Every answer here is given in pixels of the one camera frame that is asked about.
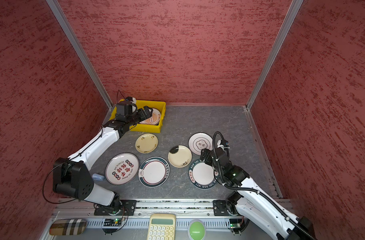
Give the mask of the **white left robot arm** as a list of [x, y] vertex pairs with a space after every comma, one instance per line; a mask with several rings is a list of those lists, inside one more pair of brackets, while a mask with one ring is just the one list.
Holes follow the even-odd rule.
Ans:
[[68, 158], [59, 158], [52, 169], [55, 193], [105, 207], [111, 212], [121, 208], [119, 195], [94, 183], [89, 170], [98, 158], [131, 127], [152, 117], [153, 109], [138, 108], [134, 101], [121, 101], [115, 116], [102, 125], [100, 132]]

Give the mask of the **left green circuit board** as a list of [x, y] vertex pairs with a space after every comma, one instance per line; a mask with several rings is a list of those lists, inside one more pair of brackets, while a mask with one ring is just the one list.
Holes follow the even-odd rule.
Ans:
[[121, 226], [121, 220], [119, 219], [105, 219], [103, 222], [103, 228], [118, 228]]

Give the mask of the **silver corner wall strip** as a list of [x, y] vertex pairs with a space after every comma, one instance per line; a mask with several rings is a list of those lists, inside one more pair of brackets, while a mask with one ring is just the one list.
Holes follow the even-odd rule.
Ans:
[[269, 52], [269, 55], [267, 57], [267, 60], [262, 68], [262, 71], [260, 73], [260, 76], [257, 79], [257, 82], [255, 84], [255, 87], [248, 99], [248, 102], [246, 104], [246, 109], [248, 111], [251, 110], [253, 103], [256, 100], [256, 97], [263, 85], [263, 83], [265, 82], [265, 79], [281, 49], [282, 44], [284, 43], [284, 40], [300, 10], [301, 5], [303, 4], [303, 0], [293, 0], [289, 6], [289, 9], [287, 11], [287, 14], [283, 20], [283, 23], [279, 29], [279, 32], [275, 38], [275, 41], [272, 45], [272, 48]]
[[112, 102], [110, 96], [108, 95], [105, 87], [103, 86], [103, 84], [102, 84], [97, 72], [95, 71], [92, 63], [90, 62], [86, 52], [84, 51], [80, 41], [78, 40], [74, 30], [72, 29], [69, 21], [67, 20], [67, 18], [65, 16], [59, 2], [56, 1], [56, 0], [46, 0], [46, 2], [48, 4], [50, 10], [54, 14], [56, 20], [60, 24], [63, 32], [65, 33], [65, 35], [67, 37], [67, 39], [71, 43], [71, 45], [72, 45], [73, 49], [75, 50], [77, 56], [81, 60], [81, 62], [83, 64], [84, 68], [86, 69], [88, 75], [92, 79], [92, 81], [93, 81], [94, 85], [96, 86], [98, 92], [100, 93], [102, 99], [106, 103], [107, 107], [109, 109], [111, 109], [112, 106], [113, 106], [113, 102]]

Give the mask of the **green banded HAO SHI plate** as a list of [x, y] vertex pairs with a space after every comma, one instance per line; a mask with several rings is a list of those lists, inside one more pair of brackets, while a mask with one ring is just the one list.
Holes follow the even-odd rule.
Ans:
[[189, 166], [188, 176], [190, 182], [201, 190], [208, 190], [217, 184], [218, 173], [201, 160], [195, 160]]

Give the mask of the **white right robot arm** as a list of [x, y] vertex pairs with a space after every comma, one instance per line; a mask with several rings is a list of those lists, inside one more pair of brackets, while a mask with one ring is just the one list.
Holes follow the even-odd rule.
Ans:
[[241, 167], [229, 160], [228, 149], [201, 150], [200, 160], [211, 166], [219, 182], [233, 193], [226, 207], [233, 215], [242, 215], [273, 240], [315, 240], [313, 224], [299, 218], [270, 197]]

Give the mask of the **white plate green red rim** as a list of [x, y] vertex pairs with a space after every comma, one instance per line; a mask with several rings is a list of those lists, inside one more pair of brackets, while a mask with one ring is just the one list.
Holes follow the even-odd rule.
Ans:
[[151, 157], [140, 165], [138, 177], [144, 186], [155, 188], [166, 182], [169, 172], [169, 164], [164, 158]]

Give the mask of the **cream plate with black blotch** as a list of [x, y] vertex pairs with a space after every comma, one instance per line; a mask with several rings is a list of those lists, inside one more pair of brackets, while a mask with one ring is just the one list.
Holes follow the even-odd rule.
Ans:
[[176, 168], [186, 167], [192, 160], [191, 150], [183, 145], [174, 146], [169, 150], [168, 160]]

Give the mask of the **white plate orange sunburst design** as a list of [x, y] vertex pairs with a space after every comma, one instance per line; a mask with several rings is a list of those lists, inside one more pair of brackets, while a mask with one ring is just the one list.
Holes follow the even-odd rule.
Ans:
[[153, 108], [152, 117], [140, 122], [140, 124], [156, 126], [159, 124], [160, 120], [161, 120], [161, 112], [158, 109]]

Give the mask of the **light blue cup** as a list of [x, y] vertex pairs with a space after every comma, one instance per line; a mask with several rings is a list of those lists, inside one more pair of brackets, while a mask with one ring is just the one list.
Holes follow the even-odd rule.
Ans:
[[93, 174], [93, 175], [92, 175], [92, 179], [93, 179], [94, 181], [97, 181], [97, 182], [102, 182], [102, 181], [104, 181], [104, 180], [105, 180], [105, 176], [100, 175], [100, 174]]

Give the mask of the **silver left corner wall strip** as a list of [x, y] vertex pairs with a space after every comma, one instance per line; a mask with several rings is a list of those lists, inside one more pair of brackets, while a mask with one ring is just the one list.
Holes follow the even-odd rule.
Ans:
[[75, 50], [77, 56], [81, 60], [81, 62], [83, 64], [84, 68], [86, 69], [88, 75], [92, 79], [92, 81], [93, 81], [94, 85], [96, 86], [98, 92], [100, 93], [102, 99], [106, 103], [107, 107], [109, 109], [111, 109], [112, 106], [113, 106], [113, 102], [112, 102], [110, 96], [108, 95], [105, 87], [103, 86], [103, 84], [102, 84], [97, 72], [95, 71], [92, 63], [90, 62], [86, 52], [84, 51], [80, 41], [78, 40], [74, 30], [72, 29], [69, 21], [67, 20], [67, 18], [65, 16], [59, 2], [56, 1], [56, 0], [46, 0], [46, 2], [48, 4], [50, 10], [54, 14], [56, 20], [60, 24], [63, 32], [65, 33], [65, 35], [67, 37], [67, 39], [71, 43], [71, 45], [72, 45], [73, 49]]

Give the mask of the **white plate with quatrefoil design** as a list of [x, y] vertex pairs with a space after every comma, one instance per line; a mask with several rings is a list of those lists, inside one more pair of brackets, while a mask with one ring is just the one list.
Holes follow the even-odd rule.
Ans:
[[189, 138], [188, 147], [192, 153], [200, 156], [203, 149], [213, 150], [212, 137], [206, 133], [193, 134]]

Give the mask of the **white plate red characters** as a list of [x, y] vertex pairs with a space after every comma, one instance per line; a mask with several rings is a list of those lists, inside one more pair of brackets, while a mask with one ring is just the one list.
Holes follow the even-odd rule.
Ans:
[[122, 153], [110, 160], [105, 169], [105, 178], [112, 185], [129, 183], [137, 176], [139, 160], [131, 153]]

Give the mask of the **small cream plate with calligraphy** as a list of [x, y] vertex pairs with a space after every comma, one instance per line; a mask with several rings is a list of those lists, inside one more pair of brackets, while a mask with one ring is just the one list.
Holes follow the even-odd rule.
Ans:
[[142, 154], [153, 152], [157, 146], [158, 138], [154, 134], [143, 134], [135, 142], [135, 149]]

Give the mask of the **silver right corner wall strip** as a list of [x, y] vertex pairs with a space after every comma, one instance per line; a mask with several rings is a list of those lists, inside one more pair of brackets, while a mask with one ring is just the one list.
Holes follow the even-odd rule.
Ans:
[[248, 99], [248, 102], [246, 104], [246, 109], [248, 111], [251, 110], [253, 103], [256, 100], [256, 97], [263, 85], [263, 83], [265, 82], [265, 79], [281, 49], [282, 44], [284, 43], [284, 40], [300, 10], [301, 5], [303, 4], [303, 0], [293, 0], [289, 6], [289, 9], [287, 11], [287, 14], [283, 20], [283, 23], [279, 29], [279, 32], [275, 38], [275, 41], [272, 45], [272, 48], [269, 52], [269, 55], [267, 57], [267, 60], [262, 68], [262, 71], [260, 73], [260, 76], [257, 79], [257, 82], [255, 84], [255, 87]]

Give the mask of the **yellow calculator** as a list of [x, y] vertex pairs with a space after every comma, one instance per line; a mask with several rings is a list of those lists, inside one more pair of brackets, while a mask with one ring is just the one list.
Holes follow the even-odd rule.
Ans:
[[152, 214], [148, 225], [148, 240], [175, 240], [176, 216]]

